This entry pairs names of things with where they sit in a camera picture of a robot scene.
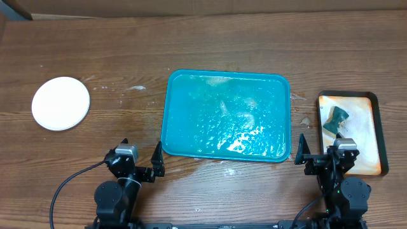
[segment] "blue tray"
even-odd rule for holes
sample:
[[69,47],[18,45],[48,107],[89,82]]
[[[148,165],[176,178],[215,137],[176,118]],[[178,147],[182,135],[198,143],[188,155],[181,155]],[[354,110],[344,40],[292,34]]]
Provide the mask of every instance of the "blue tray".
[[171,155],[282,162],[291,152],[289,83],[277,74],[178,70],[161,141]]

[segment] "black cable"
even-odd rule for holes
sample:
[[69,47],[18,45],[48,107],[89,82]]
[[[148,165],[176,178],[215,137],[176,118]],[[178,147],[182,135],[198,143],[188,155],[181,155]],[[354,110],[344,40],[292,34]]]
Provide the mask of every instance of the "black cable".
[[331,154],[331,163],[332,163],[332,173],[333,173],[333,177],[332,177],[332,188],[325,192],[324,194],[322,194],[320,197],[316,198],[313,202],[310,202],[307,206],[305,206],[298,214],[297,216],[294,218],[294,221],[290,227],[290,229],[294,229],[294,227],[296,226],[297,220],[298,218],[300,218],[300,216],[306,211],[308,210],[310,207],[312,207],[314,204],[316,204],[317,202],[319,202],[321,199],[325,198],[325,196],[330,193],[333,188],[335,187],[335,181],[336,181],[336,164],[335,164],[335,158],[334,155]]
[[84,169],[84,170],[82,170],[82,171],[79,171],[79,172],[73,174],[72,176],[68,177],[64,182],[62,182],[62,184],[59,186],[59,188],[58,188],[57,191],[55,192],[55,195],[54,195],[53,198],[52,198],[52,202],[51,202],[51,206],[50,206],[50,226],[51,226],[51,229],[54,229],[54,227],[53,227],[53,206],[54,206],[54,204],[55,204],[55,201],[57,200],[57,196],[58,196],[59,192],[60,192],[61,189],[64,187],[64,185],[65,185],[66,183],[68,183],[70,180],[72,180],[74,177],[76,177],[77,175],[80,175],[80,174],[82,174],[82,173],[84,173],[84,172],[86,172],[86,171],[89,171],[89,170],[91,170],[91,169],[94,169],[94,168],[96,168],[96,167],[102,165],[103,163],[105,163],[105,161],[96,163],[95,165],[93,165],[93,166],[91,166],[91,167],[88,167],[88,168],[86,168],[86,169]]
[[321,199],[323,199],[330,191],[325,192],[324,194],[322,194],[320,197],[316,198],[313,202],[310,202],[307,206],[305,206],[295,217],[290,229],[294,229],[294,226],[296,226],[295,224],[297,223],[298,218],[306,211],[308,210],[310,207],[312,207],[314,204],[316,204],[317,202],[319,202]]

